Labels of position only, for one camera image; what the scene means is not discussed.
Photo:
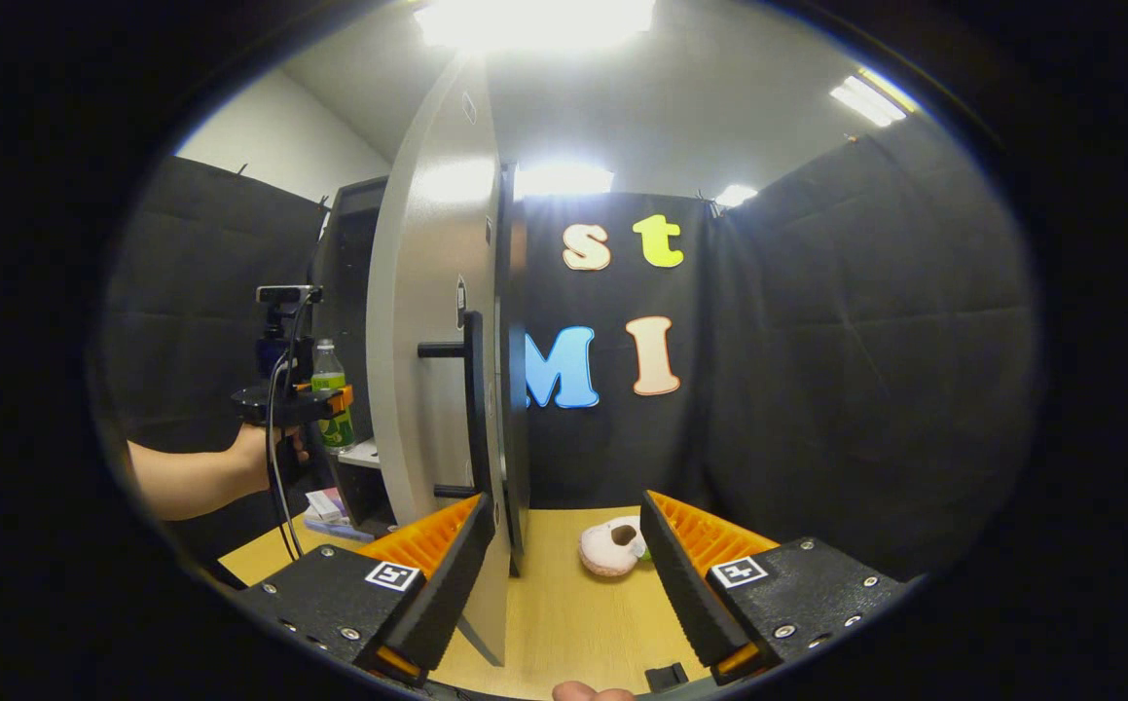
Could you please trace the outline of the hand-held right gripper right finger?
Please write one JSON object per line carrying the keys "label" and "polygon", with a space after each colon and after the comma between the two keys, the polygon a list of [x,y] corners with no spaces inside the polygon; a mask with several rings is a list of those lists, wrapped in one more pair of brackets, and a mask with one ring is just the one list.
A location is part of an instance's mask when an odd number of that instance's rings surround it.
{"label": "hand-held right gripper right finger", "polygon": [[640,531],[694,655],[719,686],[843,642],[914,593],[816,536],[775,542],[644,490]]}

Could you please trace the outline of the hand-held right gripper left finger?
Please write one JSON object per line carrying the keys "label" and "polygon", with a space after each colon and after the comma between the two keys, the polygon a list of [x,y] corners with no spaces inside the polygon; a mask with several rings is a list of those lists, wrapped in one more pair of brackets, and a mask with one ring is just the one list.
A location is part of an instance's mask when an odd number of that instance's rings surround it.
{"label": "hand-held right gripper left finger", "polygon": [[319,546],[237,593],[253,616],[404,686],[437,671],[495,536],[488,493],[355,551]]}

